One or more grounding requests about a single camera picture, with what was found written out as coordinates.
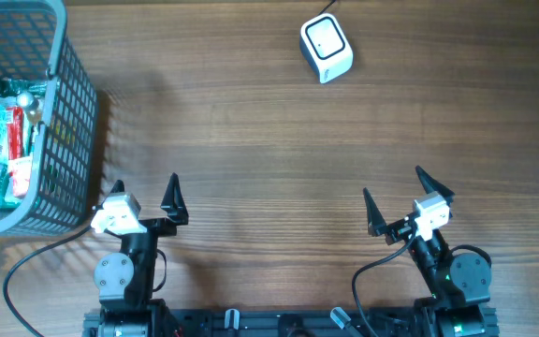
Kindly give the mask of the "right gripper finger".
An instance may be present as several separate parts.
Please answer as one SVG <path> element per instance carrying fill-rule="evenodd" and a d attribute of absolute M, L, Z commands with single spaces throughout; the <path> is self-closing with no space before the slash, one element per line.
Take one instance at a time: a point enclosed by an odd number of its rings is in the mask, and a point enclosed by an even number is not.
<path fill-rule="evenodd" d="M 383 215 L 379 211 L 367 187 L 363 189 L 363 197 L 365 200 L 366 210 L 367 210 L 369 234 L 372 236 L 384 235 L 387 230 L 386 220 L 384 219 Z"/>
<path fill-rule="evenodd" d="M 448 206 L 451 205 L 455 196 L 455 193 L 451 189 L 435 180 L 420 166 L 415 167 L 415 173 L 417 174 L 418 180 L 427 194 L 437 192 L 444 198 Z"/>

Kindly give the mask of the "red white tube package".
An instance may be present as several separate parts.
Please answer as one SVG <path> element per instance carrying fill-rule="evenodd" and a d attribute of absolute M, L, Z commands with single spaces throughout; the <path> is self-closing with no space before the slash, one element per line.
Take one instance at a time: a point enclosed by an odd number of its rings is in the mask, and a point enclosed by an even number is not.
<path fill-rule="evenodd" d="M 18 106 L 7 108 L 8 159 L 15 160 L 23 153 L 23 109 Z"/>

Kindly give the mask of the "pink Kleenex tissue pack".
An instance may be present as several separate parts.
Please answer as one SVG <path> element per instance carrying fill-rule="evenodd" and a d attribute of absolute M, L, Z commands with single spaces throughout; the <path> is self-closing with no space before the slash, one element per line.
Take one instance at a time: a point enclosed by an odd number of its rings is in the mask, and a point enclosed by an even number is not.
<path fill-rule="evenodd" d="M 32 172 L 32 156 L 24 156 L 9 162 L 12 194 L 15 198 L 23 198 L 30 187 Z"/>

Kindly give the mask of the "yellow oil bottle silver cap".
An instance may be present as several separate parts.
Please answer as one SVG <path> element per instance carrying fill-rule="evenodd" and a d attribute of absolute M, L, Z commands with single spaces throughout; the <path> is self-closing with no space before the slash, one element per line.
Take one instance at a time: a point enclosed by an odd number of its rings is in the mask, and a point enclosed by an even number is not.
<path fill-rule="evenodd" d="M 24 116 L 32 125 L 37 125 L 42 120 L 43 104 L 30 92 L 24 91 L 18 94 L 16 104 L 22 108 Z"/>

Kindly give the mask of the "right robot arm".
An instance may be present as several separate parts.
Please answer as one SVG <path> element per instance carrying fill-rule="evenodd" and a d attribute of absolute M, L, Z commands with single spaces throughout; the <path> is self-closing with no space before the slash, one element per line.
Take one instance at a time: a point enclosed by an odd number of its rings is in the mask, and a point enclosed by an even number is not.
<path fill-rule="evenodd" d="M 488 306 L 491 256 L 474 245 L 448 245 L 441 228 L 452 218 L 455 193 L 420 166 L 415 173 L 425 195 L 414 200 L 410 213 L 392 223 L 385 220 L 370 191 L 363 190 L 369 234 L 383 236 L 389 245 L 401 242 L 403 247 L 354 273 L 352 293 L 362 325 L 370 336 L 498 336 L 497 312 Z M 357 293 L 358 276 L 404 252 L 414 261 L 430 295 L 410 307 L 364 309 Z"/>

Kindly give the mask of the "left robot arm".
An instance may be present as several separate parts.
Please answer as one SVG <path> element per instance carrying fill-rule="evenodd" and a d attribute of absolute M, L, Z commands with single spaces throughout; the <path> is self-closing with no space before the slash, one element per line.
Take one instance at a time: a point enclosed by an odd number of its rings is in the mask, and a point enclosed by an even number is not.
<path fill-rule="evenodd" d="M 154 283 L 155 261 L 165 254 L 158 240 L 177 234 L 177 227 L 189 222 L 180 181 L 170 175 L 160 208 L 163 217 L 140 220 L 141 207 L 119 180 L 104 201 L 95 206 L 91 228 L 121 240 L 117 253 L 102 257 L 94 271 L 101 304 L 99 312 L 84 317 L 84 336 L 90 337 L 176 337 L 183 336 L 181 324 L 164 300 L 153 293 L 164 286 Z"/>

